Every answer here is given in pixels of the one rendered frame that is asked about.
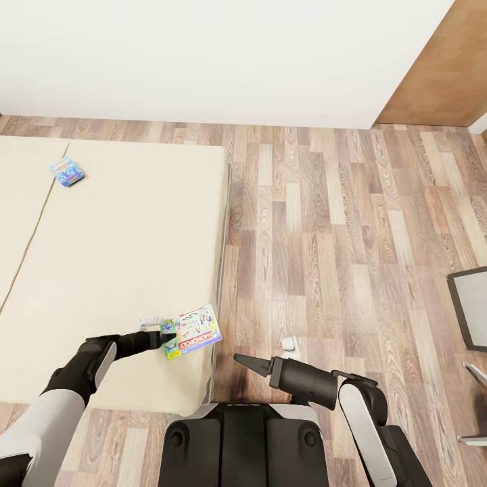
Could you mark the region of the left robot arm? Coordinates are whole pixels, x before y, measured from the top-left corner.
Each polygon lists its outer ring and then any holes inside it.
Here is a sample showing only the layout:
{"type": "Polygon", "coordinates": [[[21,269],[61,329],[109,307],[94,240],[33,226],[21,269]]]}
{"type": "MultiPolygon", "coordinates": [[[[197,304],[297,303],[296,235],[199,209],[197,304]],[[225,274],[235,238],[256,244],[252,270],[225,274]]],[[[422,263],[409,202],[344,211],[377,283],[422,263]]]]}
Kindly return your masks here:
{"type": "Polygon", "coordinates": [[[172,341],[177,333],[148,331],[161,316],[137,317],[133,332],[85,339],[66,366],[0,436],[0,487],[54,487],[66,453],[89,403],[113,361],[172,341]]]}

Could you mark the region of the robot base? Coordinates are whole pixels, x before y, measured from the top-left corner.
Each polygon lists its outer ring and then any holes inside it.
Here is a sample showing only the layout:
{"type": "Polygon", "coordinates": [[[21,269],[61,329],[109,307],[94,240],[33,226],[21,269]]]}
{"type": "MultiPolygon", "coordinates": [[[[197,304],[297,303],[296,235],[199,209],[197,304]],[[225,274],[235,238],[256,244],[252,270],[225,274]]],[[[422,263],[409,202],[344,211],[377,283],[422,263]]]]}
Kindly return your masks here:
{"type": "Polygon", "coordinates": [[[158,487],[329,487],[318,415],[307,400],[292,402],[171,413],[158,487]]]}

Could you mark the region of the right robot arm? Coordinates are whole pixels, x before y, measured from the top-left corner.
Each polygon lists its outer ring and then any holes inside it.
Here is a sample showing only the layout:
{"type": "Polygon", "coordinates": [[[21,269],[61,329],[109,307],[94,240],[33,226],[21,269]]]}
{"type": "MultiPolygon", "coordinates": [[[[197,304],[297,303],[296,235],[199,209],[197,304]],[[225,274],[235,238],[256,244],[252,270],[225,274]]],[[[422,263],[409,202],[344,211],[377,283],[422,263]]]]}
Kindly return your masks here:
{"type": "Polygon", "coordinates": [[[271,360],[234,354],[233,359],[269,386],[334,411],[337,395],[353,435],[369,487],[433,487],[402,428],[386,426],[388,404],[378,382],[354,373],[331,373],[300,362],[296,337],[281,340],[285,353],[271,360]],[[338,390],[338,376],[346,377],[338,390]]]}

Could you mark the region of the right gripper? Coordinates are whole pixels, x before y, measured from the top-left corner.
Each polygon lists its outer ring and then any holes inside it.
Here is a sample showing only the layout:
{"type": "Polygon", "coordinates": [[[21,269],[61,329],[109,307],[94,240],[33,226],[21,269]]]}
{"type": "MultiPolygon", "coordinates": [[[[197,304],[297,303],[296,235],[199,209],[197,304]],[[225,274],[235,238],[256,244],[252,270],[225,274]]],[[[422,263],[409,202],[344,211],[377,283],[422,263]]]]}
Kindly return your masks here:
{"type": "Polygon", "coordinates": [[[312,401],[316,367],[292,358],[272,356],[271,360],[234,354],[233,359],[263,377],[271,376],[269,386],[312,401]]]}

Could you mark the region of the board game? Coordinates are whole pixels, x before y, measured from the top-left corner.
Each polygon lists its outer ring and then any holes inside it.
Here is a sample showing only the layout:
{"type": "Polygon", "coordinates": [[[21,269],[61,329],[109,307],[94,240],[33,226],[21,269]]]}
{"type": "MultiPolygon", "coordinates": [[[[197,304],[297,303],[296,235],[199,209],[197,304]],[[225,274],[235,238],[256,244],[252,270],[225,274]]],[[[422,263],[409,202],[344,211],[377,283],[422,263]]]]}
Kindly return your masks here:
{"type": "Polygon", "coordinates": [[[52,166],[49,166],[49,168],[64,187],[69,186],[71,183],[76,182],[84,176],[82,170],[69,156],[58,160],[56,163],[53,163],[52,166]]]}
{"type": "Polygon", "coordinates": [[[162,333],[177,333],[164,344],[167,360],[176,358],[222,339],[212,304],[164,320],[162,333]]]}

